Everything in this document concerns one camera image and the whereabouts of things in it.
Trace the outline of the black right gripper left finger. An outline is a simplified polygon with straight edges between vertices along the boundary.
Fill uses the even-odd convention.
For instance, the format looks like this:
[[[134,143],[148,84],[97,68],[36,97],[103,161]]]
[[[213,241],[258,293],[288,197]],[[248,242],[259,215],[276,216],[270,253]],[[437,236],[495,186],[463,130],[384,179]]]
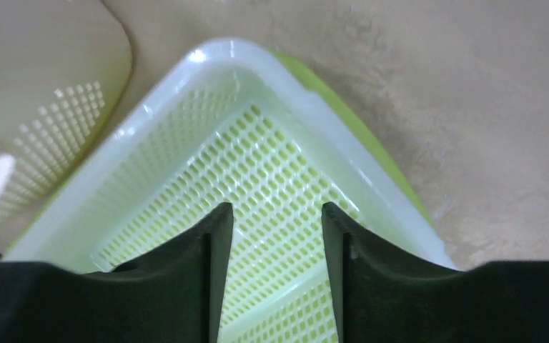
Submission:
[[[0,262],[0,342],[216,342],[233,226],[223,202],[110,272]]]

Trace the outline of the white perforated strainer basket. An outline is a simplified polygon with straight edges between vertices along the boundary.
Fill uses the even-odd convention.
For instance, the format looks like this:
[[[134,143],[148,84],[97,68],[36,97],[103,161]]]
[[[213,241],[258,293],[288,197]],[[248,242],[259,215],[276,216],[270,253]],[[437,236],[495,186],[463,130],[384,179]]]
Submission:
[[[220,342],[336,342],[321,208],[454,267],[433,226],[319,94],[244,39],[189,52],[6,250],[108,271],[234,209]]]

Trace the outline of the lime green basin tray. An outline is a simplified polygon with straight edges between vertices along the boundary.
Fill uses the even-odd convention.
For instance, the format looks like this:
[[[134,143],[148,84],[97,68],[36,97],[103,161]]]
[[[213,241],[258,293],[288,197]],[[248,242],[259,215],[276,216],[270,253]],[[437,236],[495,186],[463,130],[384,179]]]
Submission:
[[[342,100],[330,86],[300,59],[289,54],[271,50],[270,52],[288,70],[291,75],[307,90],[313,91],[327,103],[338,118],[355,135],[372,157],[379,163],[387,175],[394,181],[400,191],[408,198],[422,217],[433,226],[430,215],[426,211],[421,198],[415,193],[411,183],[402,173],[399,166],[390,156],[379,139],[365,125],[363,120]]]

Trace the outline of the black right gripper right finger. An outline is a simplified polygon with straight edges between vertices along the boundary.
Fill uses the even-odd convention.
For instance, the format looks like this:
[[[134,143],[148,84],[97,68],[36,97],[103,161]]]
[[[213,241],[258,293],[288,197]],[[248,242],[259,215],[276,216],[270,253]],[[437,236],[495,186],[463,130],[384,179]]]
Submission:
[[[332,202],[322,206],[322,235],[341,342],[549,342],[549,261],[450,269]]]

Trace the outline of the cream perforated laundry basket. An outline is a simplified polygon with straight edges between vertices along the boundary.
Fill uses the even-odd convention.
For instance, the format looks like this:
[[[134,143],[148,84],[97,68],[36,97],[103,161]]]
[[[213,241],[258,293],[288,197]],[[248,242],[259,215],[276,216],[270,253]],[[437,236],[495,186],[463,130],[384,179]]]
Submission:
[[[101,1],[0,1],[0,226],[76,167],[131,70],[131,44]]]

